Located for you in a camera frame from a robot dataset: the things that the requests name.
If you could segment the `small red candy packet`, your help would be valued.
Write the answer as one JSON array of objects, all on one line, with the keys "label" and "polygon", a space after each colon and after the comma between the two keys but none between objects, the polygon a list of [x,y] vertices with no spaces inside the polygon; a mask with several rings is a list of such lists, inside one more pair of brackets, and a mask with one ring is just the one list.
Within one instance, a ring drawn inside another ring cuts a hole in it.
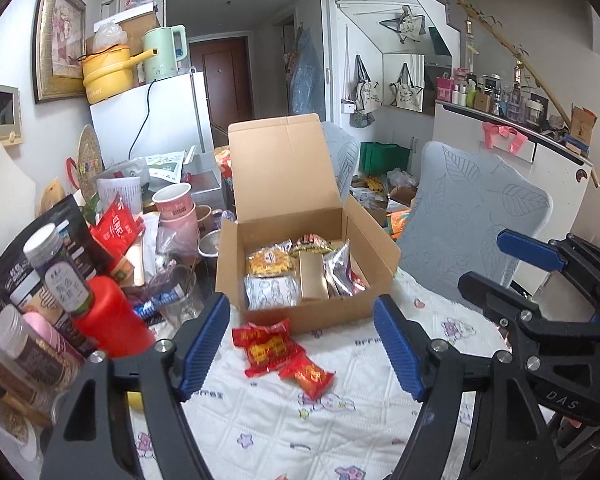
[{"label": "small red candy packet", "polygon": [[294,356],[278,373],[283,379],[293,379],[310,400],[317,400],[330,386],[335,374],[323,370],[305,353]]}]

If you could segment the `green storage bin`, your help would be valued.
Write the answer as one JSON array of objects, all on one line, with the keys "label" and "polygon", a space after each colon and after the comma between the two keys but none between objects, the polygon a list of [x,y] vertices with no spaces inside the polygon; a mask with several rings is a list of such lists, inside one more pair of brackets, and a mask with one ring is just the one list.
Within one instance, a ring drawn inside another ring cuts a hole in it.
[{"label": "green storage bin", "polygon": [[407,170],[411,151],[395,143],[363,142],[360,147],[360,171],[381,176],[388,171]]}]

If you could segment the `small gold cardboard box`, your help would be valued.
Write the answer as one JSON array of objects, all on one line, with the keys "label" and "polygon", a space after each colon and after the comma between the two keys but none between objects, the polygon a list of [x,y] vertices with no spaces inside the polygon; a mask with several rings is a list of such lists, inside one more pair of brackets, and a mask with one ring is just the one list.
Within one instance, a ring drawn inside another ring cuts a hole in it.
[{"label": "small gold cardboard box", "polygon": [[301,302],[321,301],[329,298],[321,254],[300,252],[299,282]]}]

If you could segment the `large red candy bag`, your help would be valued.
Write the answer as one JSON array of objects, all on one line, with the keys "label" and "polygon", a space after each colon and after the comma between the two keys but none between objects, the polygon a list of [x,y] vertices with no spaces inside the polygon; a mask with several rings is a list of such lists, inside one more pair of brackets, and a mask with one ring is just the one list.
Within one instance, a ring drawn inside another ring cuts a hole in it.
[{"label": "large red candy bag", "polygon": [[306,352],[290,334],[289,318],[273,325],[263,326],[249,323],[233,328],[233,344],[245,351],[248,366],[245,375],[258,377],[279,370],[296,356]]}]

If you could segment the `silver purple snack bag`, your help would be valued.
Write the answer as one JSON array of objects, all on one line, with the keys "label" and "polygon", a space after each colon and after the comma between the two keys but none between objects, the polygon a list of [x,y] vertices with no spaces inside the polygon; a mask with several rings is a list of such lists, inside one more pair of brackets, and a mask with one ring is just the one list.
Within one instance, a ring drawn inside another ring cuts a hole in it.
[{"label": "silver purple snack bag", "polygon": [[357,292],[351,278],[349,242],[344,242],[323,258],[323,268],[329,293],[335,297],[352,297]]}]

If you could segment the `brown entrance door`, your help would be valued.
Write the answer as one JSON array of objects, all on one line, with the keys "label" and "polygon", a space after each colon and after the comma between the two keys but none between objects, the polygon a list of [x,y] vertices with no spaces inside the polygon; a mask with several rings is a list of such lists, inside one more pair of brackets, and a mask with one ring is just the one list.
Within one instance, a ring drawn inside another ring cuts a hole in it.
[{"label": "brown entrance door", "polygon": [[204,73],[211,125],[227,132],[254,118],[246,36],[191,42],[189,61]]}]

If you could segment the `green brown snack packet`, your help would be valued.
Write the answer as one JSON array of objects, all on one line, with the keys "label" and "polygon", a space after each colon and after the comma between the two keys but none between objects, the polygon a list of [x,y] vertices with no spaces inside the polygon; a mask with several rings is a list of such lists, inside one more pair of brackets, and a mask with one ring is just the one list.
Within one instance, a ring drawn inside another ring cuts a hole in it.
[{"label": "green brown snack packet", "polygon": [[334,251],[334,246],[328,240],[323,237],[309,233],[298,238],[292,245],[290,254],[292,256],[298,256],[300,252],[312,252],[312,254],[327,255]]}]

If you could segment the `glass mug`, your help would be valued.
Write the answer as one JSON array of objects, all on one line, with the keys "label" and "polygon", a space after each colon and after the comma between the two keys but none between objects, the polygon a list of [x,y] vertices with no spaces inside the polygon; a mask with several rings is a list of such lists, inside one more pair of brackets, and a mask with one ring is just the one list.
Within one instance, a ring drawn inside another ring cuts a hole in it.
[{"label": "glass mug", "polygon": [[196,273],[189,266],[171,266],[148,284],[148,296],[158,312],[176,330],[204,308]]}]

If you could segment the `clear waffle cookie bag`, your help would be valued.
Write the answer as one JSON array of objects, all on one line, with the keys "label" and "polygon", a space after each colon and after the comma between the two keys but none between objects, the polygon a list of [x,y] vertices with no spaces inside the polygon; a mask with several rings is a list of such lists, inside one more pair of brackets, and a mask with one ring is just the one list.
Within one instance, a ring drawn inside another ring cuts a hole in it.
[{"label": "clear waffle cookie bag", "polygon": [[291,257],[291,240],[262,247],[246,259],[247,274],[257,278],[275,278],[294,270]]}]

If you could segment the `white refrigerator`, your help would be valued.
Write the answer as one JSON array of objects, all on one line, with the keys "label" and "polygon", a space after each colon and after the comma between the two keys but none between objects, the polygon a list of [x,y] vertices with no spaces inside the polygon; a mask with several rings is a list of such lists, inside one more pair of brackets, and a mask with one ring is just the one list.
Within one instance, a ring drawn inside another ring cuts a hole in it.
[{"label": "white refrigerator", "polygon": [[214,150],[204,73],[157,80],[90,107],[104,165],[134,157]]}]

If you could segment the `white bread print snack bag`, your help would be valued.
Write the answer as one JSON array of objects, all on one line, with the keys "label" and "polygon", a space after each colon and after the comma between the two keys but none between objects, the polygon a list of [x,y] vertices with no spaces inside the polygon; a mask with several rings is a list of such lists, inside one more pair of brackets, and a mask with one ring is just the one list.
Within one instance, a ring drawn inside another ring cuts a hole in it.
[{"label": "white bread print snack bag", "polygon": [[294,307],[298,304],[299,286],[291,274],[271,276],[248,275],[244,278],[250,310]]}]

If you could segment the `yellow pot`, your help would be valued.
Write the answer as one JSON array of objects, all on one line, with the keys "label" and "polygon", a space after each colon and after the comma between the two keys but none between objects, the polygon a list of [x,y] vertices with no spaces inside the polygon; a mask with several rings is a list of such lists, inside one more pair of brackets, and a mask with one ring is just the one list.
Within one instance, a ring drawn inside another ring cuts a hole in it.
[{"label": "yellow pot", "polygon": [[97,104],[132,89],[135,66],[157,54],[157,49],[149,49],[132,55],[129,46],[117,44],[84,58],[81,65],[87,101]]}]

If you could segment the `red plastic canister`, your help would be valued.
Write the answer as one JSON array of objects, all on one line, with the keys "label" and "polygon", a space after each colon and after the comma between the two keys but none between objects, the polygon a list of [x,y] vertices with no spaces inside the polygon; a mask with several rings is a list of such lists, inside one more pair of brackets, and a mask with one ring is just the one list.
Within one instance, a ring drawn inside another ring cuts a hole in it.
[{"label": "red plastic canister", "polygon": [[71,313],[78,331],[110,358],[136,356],[155,343],[155,336],[132,308],[119,285],[108,276],[87,282],[91,299]]}]

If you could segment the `yellow green fruit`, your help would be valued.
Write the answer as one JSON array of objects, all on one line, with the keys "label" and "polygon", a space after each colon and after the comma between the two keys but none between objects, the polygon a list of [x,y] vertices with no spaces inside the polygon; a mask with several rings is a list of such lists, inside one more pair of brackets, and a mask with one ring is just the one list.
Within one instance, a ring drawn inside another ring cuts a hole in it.
[{"label": "yellow green fruit", "polygon": [[130,391],[126,394],[129,408],[133,411],[142,412],[144,410],[143,398],[139,392]]}]

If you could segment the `light green electric kettle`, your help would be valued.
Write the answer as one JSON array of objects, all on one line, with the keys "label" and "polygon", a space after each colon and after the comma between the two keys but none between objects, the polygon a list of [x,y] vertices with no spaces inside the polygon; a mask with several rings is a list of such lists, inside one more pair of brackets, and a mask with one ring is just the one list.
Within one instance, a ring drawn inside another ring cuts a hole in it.
[{"label": "light green electric kettle", "polygon": [[178,62],[188,57],[186,29],[183,25],[158,27],[143,36],[145,50],[156,54],[144,62],[144,75],[148,84],[178,74]]}]

